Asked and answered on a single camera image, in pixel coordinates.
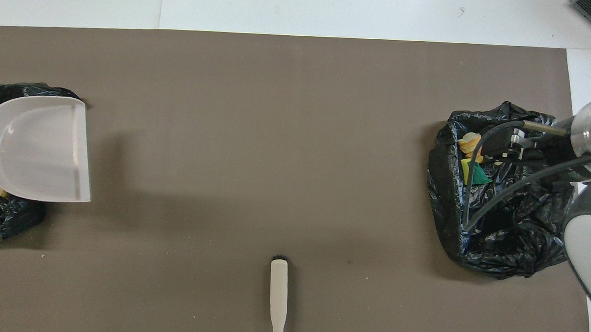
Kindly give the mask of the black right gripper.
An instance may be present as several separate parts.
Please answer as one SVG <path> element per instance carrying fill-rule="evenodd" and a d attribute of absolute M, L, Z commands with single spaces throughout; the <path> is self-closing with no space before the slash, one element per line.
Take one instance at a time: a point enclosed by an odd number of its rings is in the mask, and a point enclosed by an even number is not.
<path fill-rule="evenodd" d="M 516 166 L 548 167 L 563 164 L 577 159 L 573 151 L 569 133 L 562 136 L 553 133 L 542 133 L 540 136 L 528 137 L 526 132 L 508 127 L 487 132 L 482 144 L 482 155 L 498 157 L 512 152 L 509 162 Z"/>

